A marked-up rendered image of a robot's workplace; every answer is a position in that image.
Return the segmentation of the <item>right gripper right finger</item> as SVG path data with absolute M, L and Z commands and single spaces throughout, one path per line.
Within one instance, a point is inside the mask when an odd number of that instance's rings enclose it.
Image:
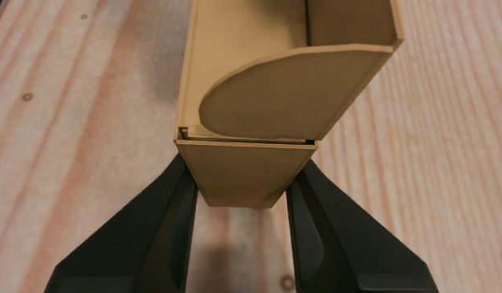
M 286 203 L 296 293 L 439 293 L 427 263 L 311 158 Z

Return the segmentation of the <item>brown cardboard box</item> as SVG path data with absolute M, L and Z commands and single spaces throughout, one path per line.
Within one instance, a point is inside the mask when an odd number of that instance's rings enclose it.
M 208 207 L 273 208 L 403 39 L 396 0 L 192 0 L 172 140 Z

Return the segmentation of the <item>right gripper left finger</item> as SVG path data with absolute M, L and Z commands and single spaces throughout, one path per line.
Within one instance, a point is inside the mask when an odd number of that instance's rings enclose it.
M 178 152 L 55 266 L 43 293 L 186 293 L 198 190 Z

